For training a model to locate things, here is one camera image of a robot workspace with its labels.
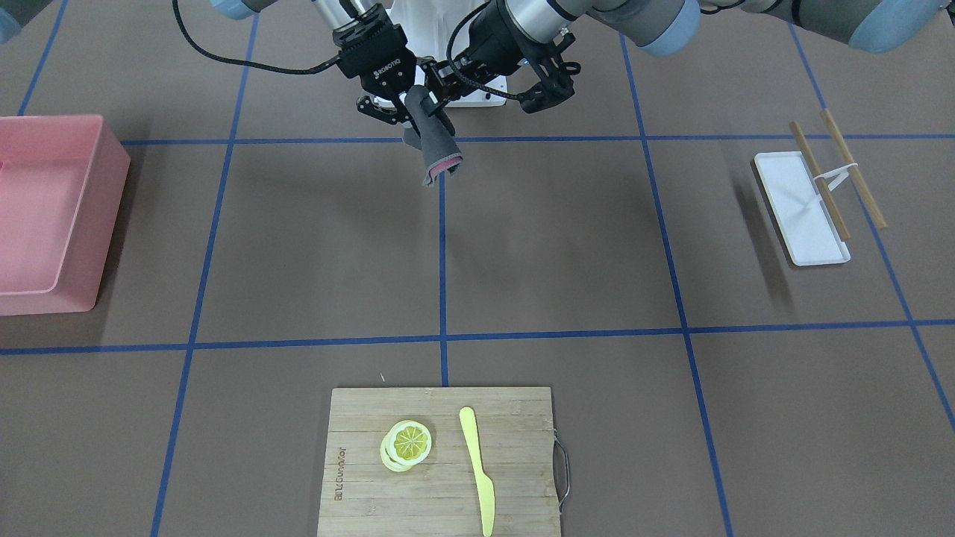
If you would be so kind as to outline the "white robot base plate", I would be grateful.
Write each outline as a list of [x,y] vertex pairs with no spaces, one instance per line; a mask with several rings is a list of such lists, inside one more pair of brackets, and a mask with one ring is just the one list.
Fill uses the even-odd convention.
[[[486,1],[392,1],[388,11],[391,20],[399,24],[408,37],[408,48],[417,57],[432,57],[434,60],[447,59],[446,46],[451,31],[456,28],[468,13],[480,7]],[[464,51],[469,44],[467,26],[458,31],[454,54]],[[498,76],[490,82],[481,83],[495,90],[507,90],[505,76]],[[470,94],[458,101],[452,101],[450,107],[495,107],[505,105],[505,99],[465,86]]]

